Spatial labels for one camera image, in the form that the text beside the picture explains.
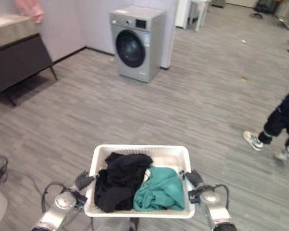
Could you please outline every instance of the green clothing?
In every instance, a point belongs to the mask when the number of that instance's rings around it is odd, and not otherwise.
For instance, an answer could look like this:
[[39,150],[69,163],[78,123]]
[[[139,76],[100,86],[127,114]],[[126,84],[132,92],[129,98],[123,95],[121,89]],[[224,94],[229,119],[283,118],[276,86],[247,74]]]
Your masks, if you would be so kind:
[[134,209],[153,211],[158,209],[184,210],[184,190],[177,173],[168,167],[150,166],[150,177],[144,181],[134,197]]

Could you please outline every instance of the silver washing machine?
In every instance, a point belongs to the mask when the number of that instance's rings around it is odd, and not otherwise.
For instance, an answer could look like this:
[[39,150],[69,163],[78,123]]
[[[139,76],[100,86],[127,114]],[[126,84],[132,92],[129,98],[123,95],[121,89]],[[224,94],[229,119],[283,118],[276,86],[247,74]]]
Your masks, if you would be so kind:
[[160,70],[164,11],[130,6],[110,13],[117,70],[149,82]]

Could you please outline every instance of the vinyl floor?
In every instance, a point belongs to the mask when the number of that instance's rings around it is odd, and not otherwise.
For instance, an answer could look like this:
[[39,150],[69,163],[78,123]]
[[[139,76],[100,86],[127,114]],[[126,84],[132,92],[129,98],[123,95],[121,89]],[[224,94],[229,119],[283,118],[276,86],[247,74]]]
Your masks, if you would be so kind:
[[[273,158],[286,134],[260,153],[242,138],[245,129],[261,131],[289,92],[289,31],[251,12],[212,7],[199,33],[176,28],[171,67],[149,84],[118,76],[114,57],[83,50],[55,65],[59,81],[46,70],[16,85],[8,94],[17,107],[0,96],[0,155],[43,190],[73,184],[99,144],[183,145],[206,183],[230,188],[238,230],[289,231],[289,163]],[[31,180],[11,171],[0,190],[9,201],[0,231],[30,230],[41,216]],[[105,221],[95,219],[95,228]],[[88,228],[84,213],[66,226]],[[209,228],[197,209],[188,220],[141,219],[139,230]]]

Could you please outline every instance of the plastic basket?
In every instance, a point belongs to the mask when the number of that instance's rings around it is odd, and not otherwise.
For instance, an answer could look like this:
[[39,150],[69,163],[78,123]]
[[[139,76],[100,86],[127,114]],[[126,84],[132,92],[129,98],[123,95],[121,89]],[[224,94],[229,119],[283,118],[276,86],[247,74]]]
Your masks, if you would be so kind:
[[[150,156],[153,165],[157,167],[170,167],[177,173],[184,170],[190,172],[190,160],[187,148],[183,146],[152,146],[152,145],[100,145],[96,147],[93,154],[90,176],[96,175],[99,170],[106,169],[105,159],[116,152],[123,155],[142,153]],[[105,213],[94,204],[95,181],[88,188],[86,197],[88,198],[84,211],[89,217],[137,217],[137,218],[191,218],[195,212],[195,205],[188,200],[188,191],[192,186],[188,180],[183,180],[185,195],[185,210],[156,210],[151,212],[139,212],[134,209],[130,211],[114,211]]]

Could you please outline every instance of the bag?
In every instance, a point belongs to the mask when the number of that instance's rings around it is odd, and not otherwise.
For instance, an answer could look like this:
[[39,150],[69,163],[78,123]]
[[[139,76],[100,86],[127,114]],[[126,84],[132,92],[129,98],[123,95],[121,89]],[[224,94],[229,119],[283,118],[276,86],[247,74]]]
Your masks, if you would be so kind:
[[279,1],[276,0],[259,0],[253,9],[256,12],[273,13],[278,4]]

